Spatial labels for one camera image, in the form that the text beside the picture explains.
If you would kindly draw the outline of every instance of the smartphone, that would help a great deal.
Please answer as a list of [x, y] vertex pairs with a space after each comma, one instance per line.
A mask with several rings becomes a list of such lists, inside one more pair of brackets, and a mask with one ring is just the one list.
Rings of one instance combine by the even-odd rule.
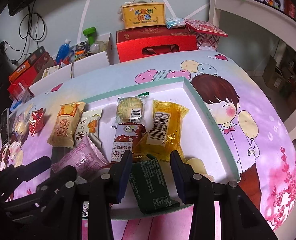
[[0, 117], [2, 147], [9, 142], [9, 108], [6, 108]]

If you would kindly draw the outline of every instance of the light blue wall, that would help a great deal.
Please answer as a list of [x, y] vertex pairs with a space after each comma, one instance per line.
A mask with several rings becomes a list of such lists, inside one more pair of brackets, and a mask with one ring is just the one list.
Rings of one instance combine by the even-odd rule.
[[[129, 0], [90, 0], [84, 19], [83, 29], [95, 26], [98, 34], [112, 33], [115, 48], [115, 32], [123, 29], [123, 22], [117, 14], [119, 6]], [[168, 0], [177, 17], [186, 17], [198, 8], [208, 5], [209, 0]], [[59, 46], [65, 39], [70, 39], [71, 44], [77, 42], [79, 25], [86, 0], [37, 0], [34, 11], [41, 14], [46, 22], [46, 37], [40, 42], [50, 55], [55, 55]], [[24, 40], [20, 39], [18, 28], [20, 21], [27, 10], [10, 17], [8, 8], [0, 15], [0, 42], [6, 40], [15, 49], [23, 49]], [[195, 14], [192, 18], [208, 20], [209, 7]], [[171, 17], [166, 8], [166, 17]], [[268, 53], [277, 44], [277, 39], [267, 31], [255, 24], [243, 20], [237, 16], [229, 16], [223, 13], [220, 27], [229, 34], [228, 38], [221, 38], [219, 52], [226, 54], [235, 60], [241, 67], [247, 70], [262, 69]], [[27, 22], [22, 26], [22, 33], [27, 31]], [[38, 33], [41, 34], [41, 22], [38, 24]], [[249, 46], [242, 45], [246, 38]], [[29, 41], [26, 49], [32, 52], [37, 48], [35, 41]], [[19, 59], [21, 53], [8, 48], [6, 51], [10, 59]], [[118, 63], [117, 51], [114, 49], [115, 63]]]

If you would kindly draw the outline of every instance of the brown pants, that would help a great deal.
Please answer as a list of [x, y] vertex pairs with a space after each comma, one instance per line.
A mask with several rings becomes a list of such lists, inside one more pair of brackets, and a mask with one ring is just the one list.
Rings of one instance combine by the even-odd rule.
[[238, 185], [247, 194], [256, 208], [260, 211], [261, 190], [256, 163], [248, 170], [240, 174], [241, 180]]

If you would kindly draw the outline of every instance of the pink snack package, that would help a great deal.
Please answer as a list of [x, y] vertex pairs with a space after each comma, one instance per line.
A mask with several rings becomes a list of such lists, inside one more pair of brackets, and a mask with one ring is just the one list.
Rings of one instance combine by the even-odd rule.
[[54, 173], [67, 165], [75, 167], [79, 176], [87, 179], [109, 162], [88, 136], [84, 136], [77, 147], [68, 152], [60, 161], [51, 165]]

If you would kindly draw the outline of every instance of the barcode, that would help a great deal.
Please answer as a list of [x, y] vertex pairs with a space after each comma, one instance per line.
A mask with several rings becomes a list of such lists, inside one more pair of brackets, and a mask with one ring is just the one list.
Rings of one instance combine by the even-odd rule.
[[170, 114], [156, 112], [153, 118], [153, 128], [149, 131], [147, 143], [164, 145], [168, 133]]
[[141, 108], [135, 108], [131, 110], [130, 122], [140, 122]]

